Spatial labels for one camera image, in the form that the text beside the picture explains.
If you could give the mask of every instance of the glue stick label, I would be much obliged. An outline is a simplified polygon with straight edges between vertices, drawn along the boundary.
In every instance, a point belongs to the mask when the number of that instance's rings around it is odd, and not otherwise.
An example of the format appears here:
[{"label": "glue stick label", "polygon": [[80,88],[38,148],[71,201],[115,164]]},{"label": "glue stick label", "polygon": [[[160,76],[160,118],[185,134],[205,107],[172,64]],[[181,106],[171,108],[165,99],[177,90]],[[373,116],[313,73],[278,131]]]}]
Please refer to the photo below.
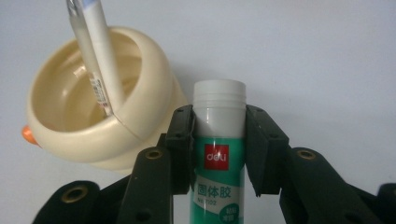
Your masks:
[{"label": "glue stick label", "polygon": [[191,224],[243,223],[243,139],[198,137],[195,153]]}]

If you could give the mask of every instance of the pen holder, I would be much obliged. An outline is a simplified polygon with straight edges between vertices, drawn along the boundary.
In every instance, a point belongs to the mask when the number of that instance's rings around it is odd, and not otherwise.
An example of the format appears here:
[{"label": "pen holder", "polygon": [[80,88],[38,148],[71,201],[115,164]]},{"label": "pen holder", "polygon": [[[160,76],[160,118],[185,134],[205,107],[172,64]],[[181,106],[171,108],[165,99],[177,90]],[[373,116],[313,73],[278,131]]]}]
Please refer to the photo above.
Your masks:
[{"label": "pen holder", "polygon": [[60,158],[129,174],[139,151],[157,145],[187,101],[153,40],[129,28],[109,30],[126,96],[122,107],[104,117],[73,40],[36,75],[28,126],[37,144]]}]

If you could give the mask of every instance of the pen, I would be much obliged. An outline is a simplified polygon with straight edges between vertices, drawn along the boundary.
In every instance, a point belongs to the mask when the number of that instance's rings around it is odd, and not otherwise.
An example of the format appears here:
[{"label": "pen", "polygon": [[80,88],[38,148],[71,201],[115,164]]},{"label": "pen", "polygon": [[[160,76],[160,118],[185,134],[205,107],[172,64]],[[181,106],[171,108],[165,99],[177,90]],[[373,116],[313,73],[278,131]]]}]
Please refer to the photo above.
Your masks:
[{"label": "pen", "polygon": [[94,90],[96,100],[101,106],[107,116],[113,114],[111,105],[108,102],[106,95],[106,89],[103,85],[103,80],[99,68],[99,64],[93,51],[93,46],[88,32],[87,24],[85,23],[82,12],[78,10],[75,0],[66,0],[67,8],[69,11],[69,20],[72,26],[73,32],[78,42],[78,47],[81,51],[82,60],[85,64],[85,69],[90,77],[90,82]]},{"label": "pen", "polygon": [[113,113],[117,112],[124,102],[124,92],[102,4],[99,0],[76,0],[75,3],[82,9],[108,100]]}]

